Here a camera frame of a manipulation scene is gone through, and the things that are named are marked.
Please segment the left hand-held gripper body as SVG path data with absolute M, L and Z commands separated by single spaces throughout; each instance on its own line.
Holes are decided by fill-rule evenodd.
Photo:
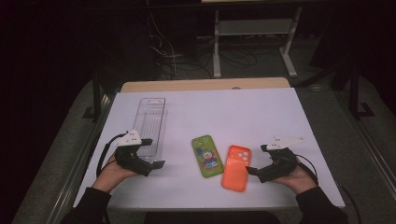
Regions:
M 141 137 L 136 130 L 126 133 L 115 143 L 115 159 L 117 164 L 139 175 L 148 176 L 152 169 L 152 163 L 142 160 L 137 151 L 141 148 Z

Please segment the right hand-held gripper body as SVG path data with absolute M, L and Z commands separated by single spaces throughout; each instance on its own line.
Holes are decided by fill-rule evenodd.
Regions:
M 274 136 L 268 148 L 272 163 L 259 170 L 258 178 L 262 183 L 289 175 L 296 168 L 298 161 L 290 146 L 302 143 L 303 137 Z

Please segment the orange phone case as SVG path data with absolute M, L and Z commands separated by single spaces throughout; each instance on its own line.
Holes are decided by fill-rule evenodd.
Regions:
M 247 166 L 250 165 L 249 148 L 230 146 L 227 154 L 221 185 L 225 189 L 244 192 L 248 182 Z

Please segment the clear plastic tray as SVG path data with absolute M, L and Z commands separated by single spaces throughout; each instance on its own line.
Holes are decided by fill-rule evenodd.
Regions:
M 162 158 L 167 118 L 165 103 L 164 98 L 143 98 L 139 102 L 134 129 L 141 139 L 152 140 L 149 146 L 142 146 L 137 151 L 137 155 L 144 161 L 154 162 Z

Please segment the green cartoon phone case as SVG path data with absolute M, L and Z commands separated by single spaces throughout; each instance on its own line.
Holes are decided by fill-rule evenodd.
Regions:
M 201 175 L 204 178 L 221 175 L 223 173 L 223 162 L 213 138 L 210 135 L 207 134 L 193 138 L 191 140 L 191 146 Z

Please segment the person's right hand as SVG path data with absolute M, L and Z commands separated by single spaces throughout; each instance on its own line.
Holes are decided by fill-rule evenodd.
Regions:
M 289 175 L 275 179 L 275 182 L 290 188 L 296 195 L 318 186 L 300 166 L 297 166 Z

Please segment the person's left hand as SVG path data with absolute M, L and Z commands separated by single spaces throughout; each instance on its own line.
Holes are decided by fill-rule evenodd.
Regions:
M 93 182 L 92 187 L 110 193 L 122 181 L 133 176 L 137 176 L 137 173 L 120 167 L 116 163 L 115 156 L 112 155 L 99 176 Z

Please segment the black metal stand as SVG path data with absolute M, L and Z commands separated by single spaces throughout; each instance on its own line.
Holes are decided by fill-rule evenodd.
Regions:
M 356 64 L 351 65 L 349 81 L 349 111 L 356 120 L 373 117 L 375 114 L 370 106 L 359 101 L 360 73 Z
M 84 119 L 92 119 L 93 123 L 98 121 L 104 111 L 105 99 L 106 93 L 101 85 L 99 72 L 94 70 L 92 72 L 92 106 L 86 108 L 82 117 Z

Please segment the light wooden table edge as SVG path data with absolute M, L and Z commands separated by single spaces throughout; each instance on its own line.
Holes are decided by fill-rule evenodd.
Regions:
M 284 77 L 250 77 L 126 82 L 122 85 L 120 91 L 212 91 L 289 87 L 290 84 Z

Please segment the metal floor rail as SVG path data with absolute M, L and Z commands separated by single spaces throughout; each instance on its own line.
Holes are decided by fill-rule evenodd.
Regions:
M 45 224 L 59 224 L 72 209 L 113 99 L 113 95 L 99 97 L 99 117 L 95 119 L 96 101 L 80 94 L 66 116 L 47 157 L 48 183 L 54 187 L 54 199 Z
M 389 190 L 389 193 L 396 201 L 396 175 L 391 171 L 388 163 L 386 162 L 383 155 L 380 153 L 377 145 L 375 144 L 375 141 L 361 122 L 361 118 L 354 115 L 350 111 L 345 97 L 340 92 L 336 92 L 334 95 L 340 106 L 343 108 L 343 111 L 348 116 L 348 119 L 350 120 L 352 126 L 358 132 L 361 141 L 365 145 L 365 149 L 369 155 L 370 160 L 373 162 L 375 169 L 379 172 L 379 175 L 384 180 L 385 185 Z

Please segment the white metal desk frame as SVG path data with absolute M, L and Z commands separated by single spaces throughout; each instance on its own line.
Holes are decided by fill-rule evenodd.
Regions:
M 287 41 L 279 48 L 283 63 L 290 77 L 297 77 L 292 60 L 289 56 L 290 47 L 296 33 L 303 9 L 297 7 L 290 19 L 260 19 L 260 20 L 236 20 L 223 21 L 219 18 L 219 12 L 215 12 L 214 22 L 214 53 L 213 53 L 213 76 L 221 77 L 219 61 L 219 38 L 232 35 L 286 35 Z

